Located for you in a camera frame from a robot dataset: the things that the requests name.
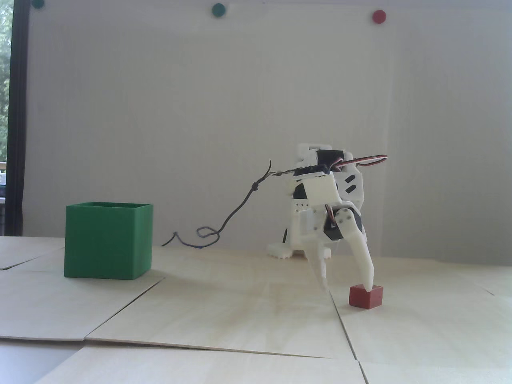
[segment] black cable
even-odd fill
[[[375,161],[374,163],[370,163],[368,165],[378,164],[384,160],[385,159]],[[178,233],[174,232],[173,237],[171,237],[168,241],[166,241],[164,244],[162,244],[162,247],[165,247],[167,244],[169,244],[175,238],[178,239],[178,241],[181,244],[186,245],[187,247],[192,247],[192,248],[197,248],[197,249],[206,248],[206,247],[209,247],[210,245],[215,244],[217,241],[220,240],[220,238],[221,238],[220,233],[224,230],[224,228],[226,227],[229,220],[231,220],[231,218],[245,205],[245,203],[247,203],[247,200],[249,200],[252,193],[258,190],[258,186],[270,176],[282,176],[282,175],[287,175],[287,174],[294,174],[296,172],[297,173],[311,173],[311,172],[320,172],[320,171],[327,172],[327,173],[329,172],[327,167],[323,166],[323,165],[322,166],[313,165],[313,166],[299,167],[299,168],[289,169],[289,170],[285,170],[285,171],[277,171],[277,172],[271,172],[270,168],[272,168],[272,160],[269,160],[267,172],[265,172],[265,174],[263,176],[261,176],[259,179],[257,179],[252,184],[251,189],[245,196],[244,201],[242,201],[240,203],[240,205],[238,207],[236,207],[235,210],[228,215],[228,217],[226,218],[226,220],[224,220],[224,223],[222,223],[222,226],[220,227],[219,230],[213,229],[212,227],[208,227],[208,226],[199,227],[196,229],[196,234],[200,238],[206,239],[210,236],[216,236],[217,238],[215,240],[213,240],[212,242],[210,242],[208,244],[204,244],[204,245],[189,244],[189,243],[185,243],[183,240],[181,240],[181,237],[178,235]],[[204,231],[205,229],[209,230],[209,232],[201,233],[201,231]],[[285,235],[283,238],[283,243],[286,240],[287,232],[288,232],[288,229],[285,232]]]
[[[245,199],[244,201],[242,201],[240,203],[240,205],[238,207],[235,208],[235,210],[233,212],[231,212],[228,217],[226,218],[226,220],[224,220],[224,223],[222,224],[222,226],[220,227],[219,230],[215,230],[213,229],[212,227],[208,227],[208,226],[204,226],[204,227],[199,227],[196,229],[196,234],[197,236],[201,237],[202,239],[206,239],[210,236],[217,236],[217,238],[215,240],[213,240],[211,243],[208,243],[208,244],[204,244],[204,245],[194,245],[194,244],[189,244],[189,243],[185,243],[183,240],[181,240],[181,237],[178,235],[177,232],[174,232],[173,233],[173,237],[171,237],[167,242],[165,242],[164,244],[162,244],[162,247],[165,247],[167,244],[169,244],[172,240],[174,240],[174,238],[178,239],[178,241],[183,244],[183,245],[186,245],[187,247],[192,247],[192,248],[197,248],[197,249],[202,249],[202,248],[206,248],[206,247],[209,247],[210,245],[213,245],[215,244],[217,241],[219,241],[219,239],[221,238],[220,236],[220,233],[224,230],[224,228],[226,227],[228,221],[245,205],[245,203],[247,203],[247,200],[249,200],[250,196],[252,195],[253,192],[257,191],[258,190],[258,186],[260,185],[260,183],[262,183],[266,178],[268,178],[269,176],[280,176],[280,175],[283,175],[285,174],[286,172],[291,172],[293,171],[292,169],[288,170],[288,171],[285,171],[285,172],[270,172],[270,168],[272,167],[272,161],[270,160],[269,161],[269,165],[268,165],[268,169],[267,169],[267,172],[265,172],[265,174],[260,177],[259,179],[257,179],[251,186],[251,189],[249,190],[249,192],[247,193],[247,195],[245,196]],[[208,229],[210,232],[207,232],[207,233],[201,233],[201,231],[205,230],[205,229]]]

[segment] red magnet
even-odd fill
[[[379,9],[373,12],[372,20],[376,24],[382,24],[386,21],[386,13],[383,10]]]

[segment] wire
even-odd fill
[[[339,169],[340,167],[342,167],[344,165],[354,164],[354,163],[356,166],[367,167],[370,165],[376,165],[378,163],[382,163],[383,161],[387,160],[387,158],[388,158],[388,155],[374,155],[374,156],[359,157],[359,158],[355,158],[352,160],[346,160],[346,161],[342,160],[342,161],[334,162],[334,164],[332,164],[330,169],[332,169],[333,167],[336,169]],[[376,160],[376,161],[373,161],[371,163],[360,163],[361,161],[369,161],[369,160]]]
[[[197,236],[199,236],[200,238],[202,239],[206,239],[210,236],[216,236],[217,238],[215,240],[213,240],[212,242],[208,243],[208,244],[204,244],[204,245],[194,245],[194,244],[189,244],[189,243],[185,243],[183,240],[181,240],[181,237],[178,235],[177,232],[174,232],[173,233],[173,237],[171,237],[167,242],[165,242],[164,244],[162,244],[162,247],[165,247],[167,244],[169,244],[172,240],[174,240],[175,238],[178,239],[178,241],[183,244],[183,245],[186,245],[187,247],[192,247],[192,248],[197,248],[197,249],[202,249],[202,248],[206,248],[206,247],[209,247],[210,245],[213,245],[215,244],[217,241],[220,240],[221,236],[220,236],[220,233],[224,230],[224,228],[226,227],[227,223],[229,222],[229,220],[245,205],[245,203],[247,203],[247,200],[249,200],[249,198],[251,197],[252,193],[257,191],[258,190],[258,186],[261,182],[263,182],[267,177],[269,176],[274,176],[274,175],[277,175],[275,172],[270,172],[270,168],[272,167],[272,160],[269,161],[269,165],[268,165],[268,169],[267,169],[267,172],[265,172],[265,174],[260,177],[259,179],[257,179],[251,186],[251,189],[249,190],[249,192],[247,193],[247,195],[245,196],[245,199],[244,201],[242,201],[240,203],[240,205],[238,207],[236,207],[234,209],[233,212],[231,212],[228,217],[226,218],[226,220],[224,220],[224,223],[222,223],[222,226],[220,227],[219,230],[215,230],[213,229],[212,227],[208,227],[208,226],[204,226],[204,227],[199,227],[196,229],[196,234]],[[206,233],[201,233],[201,231],[204,231],[205,229],[208,229],[209,232],[206,232]]]
[[[327,210],[327,214],[329,215],[329,218],[331,219],[331,222],[336,225],[336,219],[334,218],[334,212],[332,211],[332,207],[329,204],[325,205],[325,209]]]
[[[376,156],[367,156],[367,157],[361,157],[361,158],[358,158],[358,159],[353,159],[353,160],[347,160],[347,161],[343,161],[341,158],[336,160],[332,165],[331,165],[331,168],[334,167],[338,170],[340,170],[340,168],[346,164],[353,164],[353,163],[356,163],[356,166],[360,165],[360,166],[370,166],[370,165],[375,165],[375,164],[378,164],[378,163],[381,163],[383,161],[385,161],[386,159],[388,158],[387,155],[376,155]],[[371,163],[359,163],[359,161],[369,161],[369,160],[375,160]],[[215,240],[207,243],[207,244],[204,244],[204,245],[196,245],[196,244],[190,244],[190,243],[187,243],[187,242],[184,242],[180,235],[178,235],[177,232],[174,232],[173,233],[173,236],[168,240],[166,241],[164,244],[162,244],[162,247],[165,247],[167,244],[169,244],[172,240],[174,239],[178,239],[178,241],[187,246],[187,247],[192,247],[192,248],[196,248],[196,249],[202,249],[202,248],[206,248],[206,247],[209,247],[210,245],[213,245],[215,244],[217,241],[220,240],[221,236],[220,236],[220,233],[224,230],[224,228],[226,227],[227,223],[229,222],[229,220],[231,220],[231,218],[240,210],[242,209],[242,207],[245,205],[245,203],[247,203],[247,201],[249,200],[249,198],[251,197],[251,195],[253,194],[253,192],[257,191],[258,190],[258,187],[260,186],[260,184],[265,181],[267,178],[269,178],[270,176],[282,176],[282,175],[288,175],[288,174],[292,174],[292,173],[295,173],[296,171],[299,171],[299,170],[303,170],[303,169],[306,169],[306,168],[310,168],[310,167],[299,167],[299,168],[293,168],[293,169],[288,169],[288,170],[285,170],[285,171],[277,171],[277,172],[271,172],[270,169],[272,168],[272,160],[269,160],[269,164],[268,164],[268,169],[267,171],[265,172],[265,174],[263,176],[261,176],[259,179],[257,179],[251,186],[251,189],[249,190],[249,192],[247,193],[247,195],[245,196],[244,200],[239,204],[238,207],[236,207],[234,209],[234,211],[232,211],[228,217],[224,220],[224,223],[222,223],[222,226],[217,230],[217,229],[214,229],[212,227],[209,227],[209,226],[204,226],[204,227],[199,227],[196,229],[196,235],[202,239],[206,239],[206,238],[209,238],[211,236],[215,236]],[[326,205],[326,209],[327,209],[327,212],[329,214],[329,217],[330,219],[332,220],[333,223],[335,223],[335,219],[334,219],[334,213],[332,211],[332,208],[329,206],[329,205]]]

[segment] small red block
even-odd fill
[[[350,287],[349,304],[353,307],[365,309],[382,305],[382,287],[374,285],[370,292],[366,292],[362,284]]]

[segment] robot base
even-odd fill
[[[278,259],[289,259],[294,255],[302,255],[305,256],[305,253],[301,249],[291,249],[288,244],[277,243],[277,244],[269,244],[267,247],[267,253]],[[331,248],[324,249],[324,259],[331,258]]]

